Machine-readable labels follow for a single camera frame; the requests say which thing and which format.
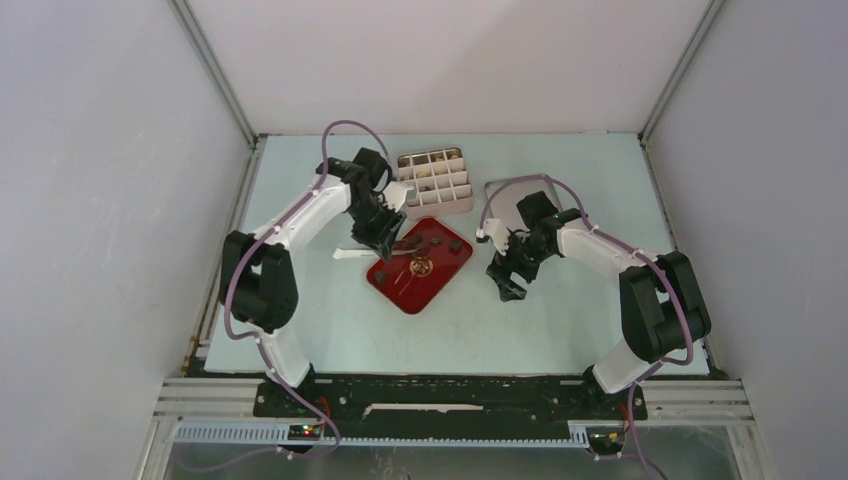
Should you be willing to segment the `white divided chocolate box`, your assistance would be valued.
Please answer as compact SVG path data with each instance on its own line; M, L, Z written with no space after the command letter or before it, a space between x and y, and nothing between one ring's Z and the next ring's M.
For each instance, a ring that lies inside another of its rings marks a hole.
M457 152L462 158L449 160L450 152ZM396 165L399 180L417 187L416 196L404 206L409 219L455 215L472 210L473 187L465 156L459 147L401 155Z

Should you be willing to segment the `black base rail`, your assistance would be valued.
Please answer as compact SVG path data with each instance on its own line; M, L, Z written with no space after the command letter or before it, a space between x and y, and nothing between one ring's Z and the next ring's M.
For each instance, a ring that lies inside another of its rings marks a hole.
M402 439L568 439L583 421L648 417L642 391L589 395L574 375L311 374L288 393L269 378L253 405L258 418L306 419L317 407L341 436Z

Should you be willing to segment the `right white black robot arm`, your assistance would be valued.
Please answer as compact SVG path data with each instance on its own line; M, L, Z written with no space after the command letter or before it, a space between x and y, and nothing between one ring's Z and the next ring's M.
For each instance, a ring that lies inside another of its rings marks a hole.
M501 301L522 300L514 281L533 282L541 264L554 257L575 260L610 280L620 302L622 340L583 374L585 411L606 418L622 403L621 391L671 362L671 353L694 358L694 344L712 330L690 259L674 250L654 254L626 245L592 224L580 208L558 210L543 192L517 204L523 227L510 229L494 217L481 220L476 239L495 254L487 275Z

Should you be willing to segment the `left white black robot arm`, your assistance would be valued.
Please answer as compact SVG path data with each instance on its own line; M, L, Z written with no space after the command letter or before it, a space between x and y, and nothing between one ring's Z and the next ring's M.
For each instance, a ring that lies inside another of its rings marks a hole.
M411 190L394 179L380 152L362 148L351 161L325 158L294 203L250 233L226 236L219 280L225 331L257 344L268 377L282 385L277 402L290 415L304 416L316 403L315 388L304 382L312 365L291 324L300 299L295 254L346 214L352 239L390 259Z

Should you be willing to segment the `silver metal box lid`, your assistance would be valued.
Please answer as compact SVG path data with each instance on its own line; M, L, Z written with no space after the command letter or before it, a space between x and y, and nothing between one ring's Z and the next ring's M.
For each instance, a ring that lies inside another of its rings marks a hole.
M485 184L486 202L489 205L484 219L500 219L509 230L527 230L527 223L522 217L522 212L528 214L547 213L548 215L563 210L562 203L556 193L551 179L544 174L528 175L526 177L514 177L508 179L494 180ZM536 203L529 203L527 207L520 207L519 203L526 197L542 192L550 208L546 205L537 208Z

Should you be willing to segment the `red plastic tray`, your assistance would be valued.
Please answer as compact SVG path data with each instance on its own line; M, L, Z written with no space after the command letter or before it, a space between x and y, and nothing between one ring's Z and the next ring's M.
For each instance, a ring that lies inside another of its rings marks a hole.
M407 315L421 313L473 255L464 237L425 217L395 241L390 261L376 261L367 283Z

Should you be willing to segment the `round foil wrapped chocolate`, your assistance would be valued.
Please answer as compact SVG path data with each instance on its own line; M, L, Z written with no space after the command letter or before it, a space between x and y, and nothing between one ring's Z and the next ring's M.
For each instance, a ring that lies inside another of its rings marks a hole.
M431 259L423 257L413 258L410 261L409 268L415 277L424 278L432 273L434 266Z

